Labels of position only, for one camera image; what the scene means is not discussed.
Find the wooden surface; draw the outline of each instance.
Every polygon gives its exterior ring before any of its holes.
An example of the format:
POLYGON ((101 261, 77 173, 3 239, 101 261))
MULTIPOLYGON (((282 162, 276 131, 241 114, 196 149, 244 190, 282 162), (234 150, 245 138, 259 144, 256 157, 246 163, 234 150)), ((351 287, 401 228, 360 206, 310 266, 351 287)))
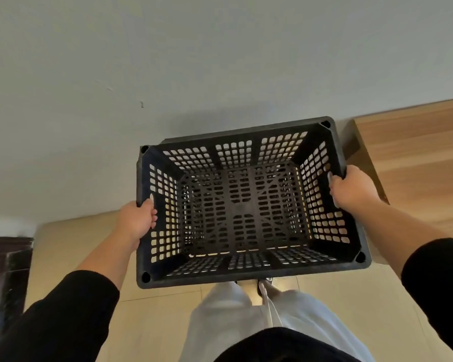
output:
POLYGON ((453 236, 453 100, 354 122, 389 203, 453 236))

